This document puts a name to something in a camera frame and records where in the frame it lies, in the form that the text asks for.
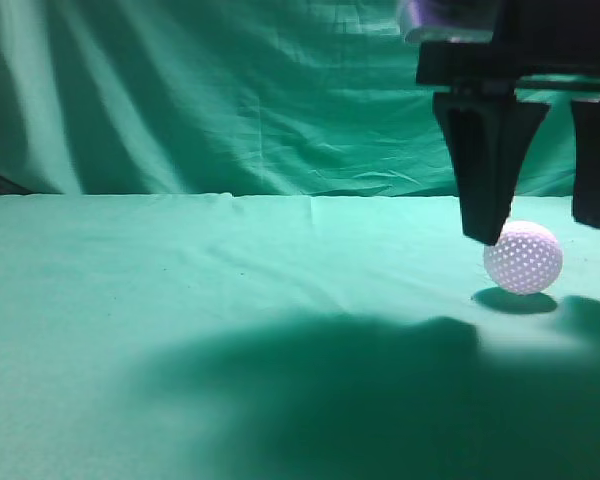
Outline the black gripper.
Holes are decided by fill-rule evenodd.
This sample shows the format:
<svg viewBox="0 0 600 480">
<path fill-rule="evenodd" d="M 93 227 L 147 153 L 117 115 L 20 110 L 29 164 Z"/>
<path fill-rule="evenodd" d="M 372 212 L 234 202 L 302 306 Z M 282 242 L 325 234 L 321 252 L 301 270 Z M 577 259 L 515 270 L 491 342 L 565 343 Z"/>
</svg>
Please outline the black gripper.
<svg viewBox="0 0 600 480">
<path fill-rule="evenodd" d="M 515 91 L 600 94 L 600 1 L 418 1 L 416 82 L 454 170 L 465 236 L 498 242 L 523 162 L 550 106 Z M 573 101 L 572 215 L 600 230 L 600 100 Z"/>
</svg>

